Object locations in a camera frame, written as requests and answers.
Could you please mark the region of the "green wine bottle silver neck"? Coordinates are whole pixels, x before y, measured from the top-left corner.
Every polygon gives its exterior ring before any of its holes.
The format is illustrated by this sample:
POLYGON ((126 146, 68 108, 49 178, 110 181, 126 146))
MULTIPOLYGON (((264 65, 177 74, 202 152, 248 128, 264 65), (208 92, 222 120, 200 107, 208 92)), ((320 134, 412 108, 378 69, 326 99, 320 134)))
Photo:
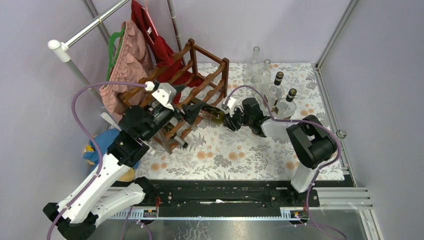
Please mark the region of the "green wine bottle silver neck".
POLYGON ((225 121, 224 111, 207 102, 205 102, 205 105, 202 106, 198 116, 203 119, 208 119, 215 124, 223 124, 225 121))

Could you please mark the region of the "green wine bottle brown label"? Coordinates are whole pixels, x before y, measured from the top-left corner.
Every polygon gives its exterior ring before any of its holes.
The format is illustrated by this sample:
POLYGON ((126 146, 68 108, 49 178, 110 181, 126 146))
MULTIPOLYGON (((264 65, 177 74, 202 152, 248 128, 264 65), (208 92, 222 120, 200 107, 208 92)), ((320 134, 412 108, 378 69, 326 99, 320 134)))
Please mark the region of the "green wine bottle brown label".
MULTIPOLYGON (((166 133, 170 132, 171 130, 174 129, 174 125, 170 122, 168 122, 164 127, 164 131, 166 133)), ((176 133, 174 133, 172 135, 172 137, 170 138, 171 140, 173 140, 175 143, 177 143, 178 145, 180 145, 183 149, 186 149, 188 147, 188 143, 186 141, 184 141, 180 136, 178 136, 176 133)))

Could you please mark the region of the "clear bottle black cap front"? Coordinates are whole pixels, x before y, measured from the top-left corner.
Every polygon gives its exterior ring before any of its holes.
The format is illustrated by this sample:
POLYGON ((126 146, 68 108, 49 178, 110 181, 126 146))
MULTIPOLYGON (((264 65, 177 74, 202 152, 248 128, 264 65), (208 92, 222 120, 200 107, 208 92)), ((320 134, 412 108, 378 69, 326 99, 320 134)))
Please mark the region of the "clear bottle black cap front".
POLYGON ((295 88, 291 88, 285 98, 281 98, 275 105, 275 117, 277 119, 290 119, 296 109, 297 106, 294 102, 294 98, 297 94, 297 90, 295 88))

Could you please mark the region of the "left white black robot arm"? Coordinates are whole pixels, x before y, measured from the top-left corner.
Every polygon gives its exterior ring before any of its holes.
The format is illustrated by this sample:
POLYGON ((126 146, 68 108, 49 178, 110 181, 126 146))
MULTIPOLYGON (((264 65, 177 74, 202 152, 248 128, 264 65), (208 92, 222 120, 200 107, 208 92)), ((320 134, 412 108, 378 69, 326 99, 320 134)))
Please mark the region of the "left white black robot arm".
POLYGON ((139 177, 123 190, 104 197, 104 193, 128 170, 132 169, 149 151, 147 144, 171 119, 194 124, 203 101, 177 107, 173 98, 184 85, 148 81, 143 88, 151 92, 158 105, 146 111, 139 105, 124 110, 119 121, 120 132, 105 152, 94 148, 98 164, 85 180, 64 200, 50 202, 43 212, 51 220, 52 228, 67 240, 86 240, 96 228, 116 213, 134 206, 152 204, 157 190, 145 177, 139 177))

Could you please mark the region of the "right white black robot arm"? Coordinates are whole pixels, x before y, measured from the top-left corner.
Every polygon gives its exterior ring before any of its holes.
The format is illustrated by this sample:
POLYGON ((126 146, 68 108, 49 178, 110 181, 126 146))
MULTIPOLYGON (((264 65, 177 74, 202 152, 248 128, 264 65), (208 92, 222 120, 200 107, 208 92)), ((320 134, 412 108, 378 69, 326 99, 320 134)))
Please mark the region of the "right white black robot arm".
POLYGON ((256 136, 288 139, 291 142, 300 162, 290 181, 291 189, 286 193, 287 201, 293 206, 299 206, 307 199, 306 191, 332 155, 340 155, 340 143, 315 115, 303 119, 274 119, 263 114, 253 97, 244 99, 241 106, 235 106, 235 100, 230 98, 223 107, 229 110, 224 116, 223 125, 230 130, 237 131, 246 126, 256 136))

